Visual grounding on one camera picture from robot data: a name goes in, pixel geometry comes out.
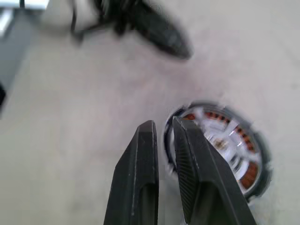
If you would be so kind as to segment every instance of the white object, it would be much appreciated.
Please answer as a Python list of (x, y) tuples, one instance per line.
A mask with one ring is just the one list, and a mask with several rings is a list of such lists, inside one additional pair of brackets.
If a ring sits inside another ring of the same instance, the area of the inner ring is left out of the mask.
[(4, 9), (0, 11), (0, 38), (4, 36), (5, 31), (9, 27), (14, 18), (13, 9)]
[[(47, 9), (49, 0), (24, 0), (27, 9)], [(20, 0), (0, 0), (0, 8), (20, 8)]]

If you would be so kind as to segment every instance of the black plastic object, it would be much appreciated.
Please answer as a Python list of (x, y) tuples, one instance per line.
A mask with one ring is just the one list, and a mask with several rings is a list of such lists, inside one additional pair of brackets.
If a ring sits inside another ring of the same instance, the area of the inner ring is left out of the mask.
[(6, 92), (5, 92), (5, 90), (3, 89), (3, 87), (2, 87), (2, 85), (0, 83), (0, 110), (1, 110), (2, 105), (4, 103), (5, 97), (6, 97)]
[(82, 41), (85, 34), (107, 27), (114, 27), (118, 35), (127, 30), (138, 33), (159, 50), (178, 57), (189, 59), (192, 55), (187, 38), (162, 12), (153, 10), (143, 0), (93, 0), (98, 12), (98, 21), (81, 31), (76, 31), (77, 10), (74, 0), (71, 33)]
[(116, 165), (104, 225), (157, 225), (158, 189), (157, 136), (149, 120)]
[(227, 162), (190, 120), (173, 118), (176, 164), (189, 225), (256, 225)]

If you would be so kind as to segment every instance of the brushless motor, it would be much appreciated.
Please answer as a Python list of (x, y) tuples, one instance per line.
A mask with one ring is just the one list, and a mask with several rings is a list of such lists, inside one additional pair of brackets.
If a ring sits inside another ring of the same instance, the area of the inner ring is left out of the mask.
[(248, 203), (265, 192), (271, 180), (272, 169), (270, 154), (261, 135), (231, 109), (212, 103), (193, 102), (182, 106), (166, 121), (163, 155), (168, 175), (173, 182), (178, 182), (172, 126), (174, 116), (192, 120), (202, 130), (229, 164)]

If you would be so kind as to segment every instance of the white surface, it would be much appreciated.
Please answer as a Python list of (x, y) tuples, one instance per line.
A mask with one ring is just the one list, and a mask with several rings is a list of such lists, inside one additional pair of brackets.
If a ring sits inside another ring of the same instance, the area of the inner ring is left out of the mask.
[(4, 9), (0, 11), (0, 38), (5, 35), (7, 28), (14, 18), (13, 9)]
[[(195, 99), (230, 105), (263, 132), (274, 180), (255, 218), (299, 224), (300, 2), (164, 5), (194, 44), (185, 64), (135, 33), (93, 36), (81, 48), (69, 37), (38, 38), (0, 121), (1, 225), (102, 224), (114, 167), (136, 127), (154, 119), (160, 136), (172, 109)], [(48, 9), (48, 21), (69, 24), (61, 1)], [(159, 224), (175, 225), (180, 201), (160, 170)]]
[[(47, 9), (49, 0), (25, 0), (25, 8)], [(20, 0), (0, 0), (0, 7), (19, 8)]]

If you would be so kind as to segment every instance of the orange copper winding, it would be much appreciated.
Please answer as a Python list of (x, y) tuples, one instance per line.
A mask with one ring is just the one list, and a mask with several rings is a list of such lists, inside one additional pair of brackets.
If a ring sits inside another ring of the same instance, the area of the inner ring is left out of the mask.
[(257, 172), (257, 164), (250, 162), (245, 175), (240, 179), (240, 183), (245, 189), (249, 189), (254, 184)]
[(205, 115), (210, 119), (214, 119), (214, 120), (217, 119), (217, 120), (223, 121), (225, 123), (230, 122), (230, 120), (228, 118), (226, 118), (225, 116), (223, 116), (221, 114), (215, 113), (215, 112), (206, 112)]
[(186, 115), (184, 117), (184, 119), (186, 119), (186, 120), (194, 120), (194, 119), (196, 119), (196, 117), (195, 117), (194, 114), (190, 113), (190, 114)]
[(235, 131), (241, 136), (241, 138), (244, 140), (245, 144), (247, 145), (247, 148), (250, 152), (255, 153), (255, 149), (253, 147), (253, 144), (250, 140), (250, 137), (244, 133), (244, 130), (240, 127), (236, 127)]

